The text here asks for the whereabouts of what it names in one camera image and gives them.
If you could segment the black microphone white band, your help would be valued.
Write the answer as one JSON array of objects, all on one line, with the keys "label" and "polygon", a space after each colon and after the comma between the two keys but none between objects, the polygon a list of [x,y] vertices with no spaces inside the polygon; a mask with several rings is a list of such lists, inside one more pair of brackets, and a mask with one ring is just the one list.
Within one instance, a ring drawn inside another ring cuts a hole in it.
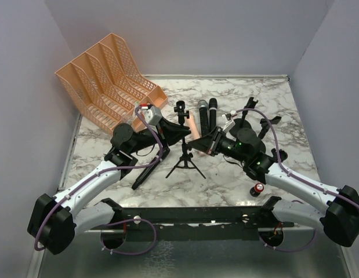
[{"label": "black microphone white band", "polygon": [[163,161],[166,159],[166,157],[169,155],[170,153],[170,148],[169,147],[164,147],[163,148],[163,152],[162,152],[162,156],[160,158],[160,160],[153,166],[150,166],[148,168],[145,168],[140,175],[137,177],[136,181],[133,183],[133,185],[131,186],[131,188],[133,190],[136,190],[142,183],[145,182],[145,180],[149,177],[149,175],[155,170],[155,168]]}]

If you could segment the black tripod microphone stand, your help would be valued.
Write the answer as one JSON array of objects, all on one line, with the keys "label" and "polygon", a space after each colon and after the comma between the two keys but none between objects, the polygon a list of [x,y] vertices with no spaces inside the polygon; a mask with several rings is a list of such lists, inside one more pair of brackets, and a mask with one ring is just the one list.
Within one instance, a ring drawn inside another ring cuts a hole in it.
[{"label": "black tripod microphone stand", "polygon": [[[185,119],[190,118],[190,113],[186,110],[184,101],[177,101],[176,106],[174,107],[174,112],[177,113],[178,122],[181,127],[184,127]],[[185,138],[182,138],[182,155],[179,158],[178,162],[172,167],[170,172],[166,175],[165,178],[168,178],[176,169],[187,169],[187,170],[197,170],[200,175],[206,179],[205,175],[200,171],[200,169],[192,162],[193,154],[190,152],[191,147],[186,143]]]}]

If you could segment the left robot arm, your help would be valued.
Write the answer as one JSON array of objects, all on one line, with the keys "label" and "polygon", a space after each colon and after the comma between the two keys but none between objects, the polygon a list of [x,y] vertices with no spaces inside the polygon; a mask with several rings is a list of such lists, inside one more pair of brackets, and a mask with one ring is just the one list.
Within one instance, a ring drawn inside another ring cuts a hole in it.
[{"label": "left robot arm", "polygon": [[75,235],[99,225],[109,224],[115,214],[107,202],[87,204],[132,170],[153,170],[176,144],[191,133],[189,127],[163,117],[140,117],[146,126],[135,132],[127,123],[113,130],[111,149],[97,167],[72,187],[53,196],[44,193],[35,202],[27,232],[34,237],[36,251],[52,254],[64,251]]}]

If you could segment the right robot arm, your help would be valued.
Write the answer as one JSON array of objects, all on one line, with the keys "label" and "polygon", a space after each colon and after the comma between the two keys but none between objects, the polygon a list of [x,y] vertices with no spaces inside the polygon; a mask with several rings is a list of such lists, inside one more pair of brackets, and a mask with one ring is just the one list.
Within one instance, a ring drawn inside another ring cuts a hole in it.
[{"label": "right robot arm", "polygon": [[281,163],[282,150],[266,154],[262,140],[250,128],[237,132],[235,140],[227,138],[221,128],[189,142],[189,146],[210,156],[222,154],[244,164],[243,171],[252,180],[280,188],[304,201],[289,204],[279,200],[271,209],[281,222],[295,222],[322,230],[333,242],[350,247],[359,235],[359,195],[343,188],[309,179]]}]

